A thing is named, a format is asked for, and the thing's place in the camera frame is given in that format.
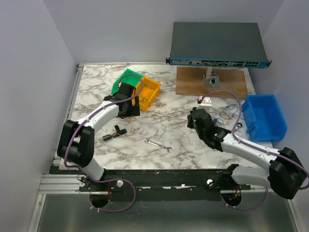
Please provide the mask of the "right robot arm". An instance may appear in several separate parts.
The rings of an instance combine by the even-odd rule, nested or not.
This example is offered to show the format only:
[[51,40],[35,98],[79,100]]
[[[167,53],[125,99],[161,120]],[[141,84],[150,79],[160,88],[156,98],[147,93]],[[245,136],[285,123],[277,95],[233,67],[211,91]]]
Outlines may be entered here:
[[277,150],[242,139],[214,125],[205,109],[194,108],[187,119],[188,128],[194,129],[208,147],[234,154],[257,165],[256,168],[236,166],[231,173],[222,177],[225,188],[234,189],[239,184],[252,184],[271,188],[289,200],[302,189],[308,175],[292,149],[285,147]]

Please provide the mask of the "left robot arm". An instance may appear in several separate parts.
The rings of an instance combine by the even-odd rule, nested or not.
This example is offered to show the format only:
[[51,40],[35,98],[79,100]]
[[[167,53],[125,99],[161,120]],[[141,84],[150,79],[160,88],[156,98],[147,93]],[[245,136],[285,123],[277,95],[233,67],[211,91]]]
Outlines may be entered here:
[[64,164],[73,163],[89,176],[90,185],[95,190],[104,190],[107,179],[103,176],[105,169],[94,158],[95,135],[114,118],[139,115],[136,87],[122,83],[117,92],[106,96],[102,104],[89,115],[64,123],[56,153],[64,160]]

